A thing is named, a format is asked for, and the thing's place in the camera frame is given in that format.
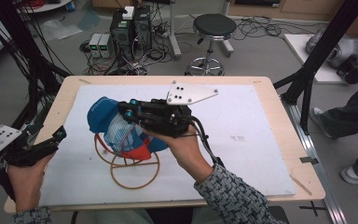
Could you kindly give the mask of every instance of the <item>white sneaker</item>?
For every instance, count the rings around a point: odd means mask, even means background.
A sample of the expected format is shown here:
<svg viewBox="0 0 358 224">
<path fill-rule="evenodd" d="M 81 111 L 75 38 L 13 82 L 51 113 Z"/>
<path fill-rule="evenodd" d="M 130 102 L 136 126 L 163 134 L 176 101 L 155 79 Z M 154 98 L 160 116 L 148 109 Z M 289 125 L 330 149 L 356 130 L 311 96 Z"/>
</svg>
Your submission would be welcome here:
<svg viewBox="0 0 358 224">
<path fill-rule="evenodd" d="M 322 132 L 324 132 L 324 135 L 326 135 L 326 137 L 334 138 L 324 129 L 324 126 L 320 121 L 320 116 L 322 115 L 322 113 L 323 111 L 321 109 L 319 109 L 318 107 L 313 107 L 310 109 L 310 118 L 319 126 L 319 128 L 322 130 Z"/>
<path fill-rule="evenodd" d="M 358 176 L 353 171 L 352 166 L 349 166 L 341 171 L 341 176 L 350 184 L 358 184 Z"/>
</svg>

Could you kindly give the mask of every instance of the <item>metal stool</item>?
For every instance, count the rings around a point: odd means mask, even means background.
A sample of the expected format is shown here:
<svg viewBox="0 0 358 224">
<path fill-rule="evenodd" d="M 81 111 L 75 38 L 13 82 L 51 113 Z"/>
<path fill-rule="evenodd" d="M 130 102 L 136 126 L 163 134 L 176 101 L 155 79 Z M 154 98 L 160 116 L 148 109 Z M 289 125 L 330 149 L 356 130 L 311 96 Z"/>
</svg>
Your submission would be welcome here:
<svg viewBox="0 0 358 224">
<path fill-rule="evenodd" d="M 194 60 L 186 69 L 187 76 L 223 76 L 225 69 L 223 65 L 215 59 L 212 59 L 214 41 L 223 41 L 234 36 L 237 24 L 234 20 L 223 16 L 222 14 L 205 14 L 198 16 L 193 23 L 194 32 L 201 36 L 198 44 L 202 40 L 209 39 L 209 48 L 206 57 Z"/>
</svg>

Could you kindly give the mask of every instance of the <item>gray floor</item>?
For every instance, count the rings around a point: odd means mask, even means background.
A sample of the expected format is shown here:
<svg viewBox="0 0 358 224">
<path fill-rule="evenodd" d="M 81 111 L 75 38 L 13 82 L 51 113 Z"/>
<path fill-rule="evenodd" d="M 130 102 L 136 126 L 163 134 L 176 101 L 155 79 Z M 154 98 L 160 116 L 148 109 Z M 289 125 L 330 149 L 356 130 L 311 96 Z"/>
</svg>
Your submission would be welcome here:
<svg viewBox="0 0 358 224">
<path fill-rule="evenodd" d="M 88 30 L 73 35 L 63 40 L 51 40 L 49 45 L 61 58 L 62 62 L 74 73 L 81 75 L 87 68 L 87 60 L 79 45 L 90 38 L 93 33 L 108 32 L 110 20 L 96 20 L 95 14 L 90 13 L 85 7 L 79 7 L 76 12 L 68 13 L 63 10 L 55 10 L 49 13 L 41 13 L 41 22 L 52 19 L 65 19 L 64 25 L 82 24 Z M 177 26 L 190 20 L 190 17 L 176 19 Z M 315 32 L 320 26 L 304 27 Z M 291 28 L 291 31 L 298 33 L 298 30 Z M 151 65 L 148 75 L 172 75 L 182 76 L 186 66 L 195 58 L 203 56 L 207 49 L 206 41 L 197 45 L 198 37 L 189 35 L 178 35 L 179 46 L 183 56 L 178 61 L 168 63 L 157 63 Z M 301 66 L 296 55 L 288 45 L 277 37 L 264 36 L 258 38 L 247 37 L 244 40 L 230 40 L 235 52 L 230 58 L 216 45 L 213 56 L 218 59 L 226 68 L 226 76 L 258 76 L 269 77 L 272 82 L 293 74 Z M 0 124 L 10 125 L 21 112 L 27 102 L 27 82 L 21 75 L 16 64 L 10 56 L 2 51 L 0 53 Z M 283 93 L 287 87 L 277 90 Z M 314 84 L 310 106 L 318 106 L 326 110 L 335 106 L 345 105 L 351 95 L 358 90 L 356 85 L 322 85 Z M 358 223 L 358 185 L 351 185 L 344 182 L 339 176 L 339 171 L 348 165 L 352 165 L 358 158 L 358 134 L 342 139 L 331 140 L 310 121 L 310 136 L 321 158 L 321 163 L 328 177 L 335 197 L 341 206 L 348 223 Z M 0 223 L 8 223 L 10 215 L 3 211 L 3 205 L 7 196 L 0 188 Z M 316 210 L 309 209 L 312 204 Z M 290 223 L 331 223 L 330 217 L 325 210 L 324 202 L 298 202 L 298 203 L 273 203 L 283 207 Z M 54 213 L 54 223 L 69 223 L 72 213 Z M 78 223 L 93 223 L 94 213 L 92 211 L 80 212 Z"/>
</svg>

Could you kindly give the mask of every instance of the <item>white board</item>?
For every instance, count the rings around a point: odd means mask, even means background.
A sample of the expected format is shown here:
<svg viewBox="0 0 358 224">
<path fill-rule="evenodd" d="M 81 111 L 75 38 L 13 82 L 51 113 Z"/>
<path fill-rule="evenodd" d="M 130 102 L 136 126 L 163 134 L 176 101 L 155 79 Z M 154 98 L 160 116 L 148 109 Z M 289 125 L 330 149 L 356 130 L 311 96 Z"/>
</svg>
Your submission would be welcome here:
<svg viewBox="0 0 358 224">
<path fill-rule="evenodd" d="M 265 195 L 295 194 L 281 152 L 253 86 L 205 85 L 218 89 L 215 97 L 191 105 L 209 135 L 212 151 L 227 169 Z M 144 203 L 201 199 L 194 180 L 176 162 L 169 150 L 159 152 L 157 178 L 143 189 L 123 189 L 110 175 L 109 164 L 94 149 L 87 113 L 100 97 L 117 101 L 131 98 L 150 101 L 165 99 L 169 86 L 82 86 L 64 124 L 68 136 L 49 163 L 42 186 L 43 205 L 101 203 Z M 201 151 L 211 161 L 205 149 Z M 128 184 L 140 185 L 155 168 L 125 168 L 117 173 Z"/>
<path fill-rule="evenodd" d="M 297 58 L 302 63 L 310 56 L 305 51 L 305 47 L 311 37 L 313 37 L 313 35 L 284 35 L 287 44 L 296 53 Z M 314 80 L 321 84 L 346 84 L 346 82 L 337 75 L 337 69 L 331 67 L 328 63 L 322 64 Z"/>
</svg>

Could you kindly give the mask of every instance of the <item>desk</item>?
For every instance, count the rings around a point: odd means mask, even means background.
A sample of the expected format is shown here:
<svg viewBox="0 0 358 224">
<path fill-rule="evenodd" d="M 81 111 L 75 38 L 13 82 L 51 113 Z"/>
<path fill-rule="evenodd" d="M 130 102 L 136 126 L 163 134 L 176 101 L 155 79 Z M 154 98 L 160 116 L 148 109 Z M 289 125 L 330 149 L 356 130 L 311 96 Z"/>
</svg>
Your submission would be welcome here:
<svg viewBox="0 0 358 224">
<path fill-rule="evenodd" d="M 50 109 L 36 143 L 49 139 L 65 120 L 70 112 L 77 90 L 81 85 L 168 85 L 173 80 L 190 84 L 224 84 L 224 85 L 253 85 L 261 105 L 265 110 L 270 128 L 281 149 L 282 157 L 287 165 L 296 195 L 268 197 L 272 202 L 310 201 L 324 198 L 324 189 L 312 165 L 302 163 L 299 158 L 307 157 L 296 131 L 288 118 L 279 96 L 267 77 L 68 77 Z M 205 205 L 205 201 L 181 201 L 164 203 L 121 203 L 103 205 L 82 205 L 71 207 L 54 207 L 53 211 L 82 210 L 82 209 L 118 209 L 136 207 L 164 207 Z M 5 210 L 15 211 L 15 204 L 7 200 Z"/>
</svg>

